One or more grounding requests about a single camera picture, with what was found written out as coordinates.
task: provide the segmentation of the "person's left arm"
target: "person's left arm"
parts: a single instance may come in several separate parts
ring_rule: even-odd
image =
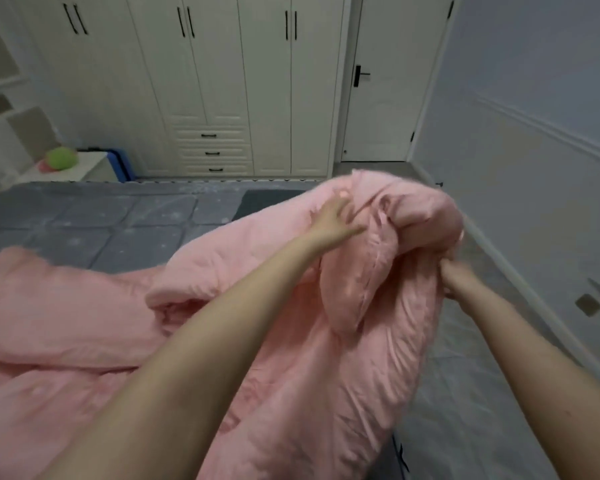
[[[136,371],[40,478],[195,478],[274,318],[300,276],[363,228],[325,204],[311,229],[215,298]]]

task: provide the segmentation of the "closet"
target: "closet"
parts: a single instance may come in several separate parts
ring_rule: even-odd
[[[238,0],[257,175],[327,175],[343,2]]]
[[[87,146],[143,176],[327,176],[344,0],[12,1]]]
[[[140,175],[177,172],[126,0],[12,0],[86,146],[124,148]]]

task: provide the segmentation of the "forearm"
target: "forearm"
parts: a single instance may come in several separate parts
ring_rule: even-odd
[[[560,478],[600,479],[600,384],[488,288],[460,301]]]
[[[273,319],[318,256],[298,237],[200,310],[45,478],[195,477]]]

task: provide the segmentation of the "person's left hand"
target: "person's left hand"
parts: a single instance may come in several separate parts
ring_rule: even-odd
[[[333,197],[328,200],[313,219],[308,237],[317,251],[325,253],[337,248],[350,237],[367,229],[365,225],[347,223],[341,216],[342,209],[350,202],[344,197]]]

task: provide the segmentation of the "pink comforter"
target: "pink comforter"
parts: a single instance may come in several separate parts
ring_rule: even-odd
[[[304,274],[199,478],[363,477],[416,390],[441,304],[437,257],[462,232],[444,193],[368,171],[216,229],[163,267],[109,276],[1,252],[0,479],[42,471],[167,330],[304,232],[341,190],[368,232]]]

